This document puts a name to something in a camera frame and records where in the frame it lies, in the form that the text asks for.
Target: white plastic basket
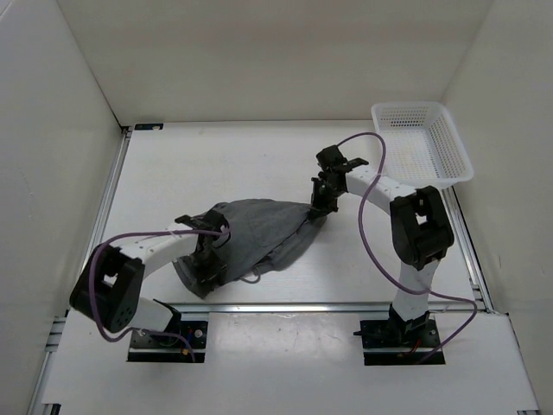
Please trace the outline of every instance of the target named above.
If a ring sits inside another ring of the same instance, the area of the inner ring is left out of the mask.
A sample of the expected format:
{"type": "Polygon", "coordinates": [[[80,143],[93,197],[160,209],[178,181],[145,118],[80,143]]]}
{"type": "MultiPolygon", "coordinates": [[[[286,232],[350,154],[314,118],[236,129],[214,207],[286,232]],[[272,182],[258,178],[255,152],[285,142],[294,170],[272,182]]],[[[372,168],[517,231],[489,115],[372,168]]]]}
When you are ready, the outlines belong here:
{"type": "Polygon", "coordinates": [[[371,113],[376,132],[386,142],[387,176],[418,188],[448,188],[473,178],[467,152],[440,103],[376,104],[371,113]]]}

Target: dark gray fabric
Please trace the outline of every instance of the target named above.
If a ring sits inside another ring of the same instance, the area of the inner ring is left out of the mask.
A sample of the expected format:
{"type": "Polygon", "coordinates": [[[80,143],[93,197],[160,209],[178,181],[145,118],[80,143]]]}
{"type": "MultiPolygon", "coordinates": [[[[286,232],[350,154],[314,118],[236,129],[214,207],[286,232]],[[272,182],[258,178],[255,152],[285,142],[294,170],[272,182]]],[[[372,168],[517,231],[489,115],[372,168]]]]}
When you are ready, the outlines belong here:
{"type": "MultiPolygon", "coordinates": [[[[231,239],[215,250],[228,265],[223,284],[250,271],[261,275],[290,266],[308,249],[326,219],[307,220],[308,204],[271,199],[218,203],[213,209],[222,213],[231,227],[231,239]]],[[[194,294],[205,297],[194,283],[194,271],[179,263],[175,269],[181,281],[194,294]]]]}

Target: wall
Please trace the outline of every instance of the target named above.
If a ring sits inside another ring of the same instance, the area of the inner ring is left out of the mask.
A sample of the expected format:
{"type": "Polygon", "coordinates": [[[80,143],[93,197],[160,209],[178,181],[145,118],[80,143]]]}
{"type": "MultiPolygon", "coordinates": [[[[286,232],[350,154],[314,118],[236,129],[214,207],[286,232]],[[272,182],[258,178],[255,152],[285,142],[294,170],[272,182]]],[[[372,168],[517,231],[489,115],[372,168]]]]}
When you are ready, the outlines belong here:
{"type": "Polygon", "coordinates": [[[124,125],[438,100],[491,0],[58,0],[124,125]]]}
{"type": "Polygon", "coordinates": [[[444,99],[475,170],[456,188],[463,213],[545,413],[553,413],[552,74],[553,2],[496,0],[444,99]]]}
{"type": "Polygon", "coordinates": [[[0,413],[11,415],[25,413],[67,307],[120,133],[55,0],[2,0],[0,13],[0,413]]]}

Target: gray garment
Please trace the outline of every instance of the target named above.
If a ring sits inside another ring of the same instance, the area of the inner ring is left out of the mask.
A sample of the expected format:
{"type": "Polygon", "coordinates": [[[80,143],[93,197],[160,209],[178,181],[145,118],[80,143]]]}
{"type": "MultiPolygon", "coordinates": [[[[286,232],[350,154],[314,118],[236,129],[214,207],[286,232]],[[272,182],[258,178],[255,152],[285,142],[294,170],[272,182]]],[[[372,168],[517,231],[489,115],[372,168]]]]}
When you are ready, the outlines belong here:
{"type": "MultiPolygon", "coordinates": [[[[307,220],[308,204],[271,199],[223,202],[213,209],[225,216],[231,228],[230,240],[214,250],[227,263],[226,273],[218,285],[250,271],[259,276],[292,265],[315,240],[326,219],[307,220]]],[[[186,287],[198,297],[205,297],[209,291],[195,283],[195,270],[182,260],[174,264],[186,287]]]]}

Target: white wall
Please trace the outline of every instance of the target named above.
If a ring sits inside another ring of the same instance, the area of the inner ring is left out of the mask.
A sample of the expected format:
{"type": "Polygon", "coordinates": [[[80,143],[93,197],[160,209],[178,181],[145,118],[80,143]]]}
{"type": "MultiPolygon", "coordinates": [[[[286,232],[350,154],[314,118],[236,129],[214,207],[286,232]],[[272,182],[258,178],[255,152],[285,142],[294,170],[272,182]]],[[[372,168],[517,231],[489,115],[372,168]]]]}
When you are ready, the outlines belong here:
{"type": "Polygon", "coordinates": [[[9,3],[0,1],[3,415],[25,413],[120,138],[55,0],[9,3]]]}
{"type": "Polygon", "coordinates": [[[496,0],[444,101],[474,165],[456,190],[494,305],[553,413],[553,2],[496,0]]]}
{"type": "Polygon", "coordinates": [[[491,0],[58,0],[124,125],[442,97],[491,0]]]}

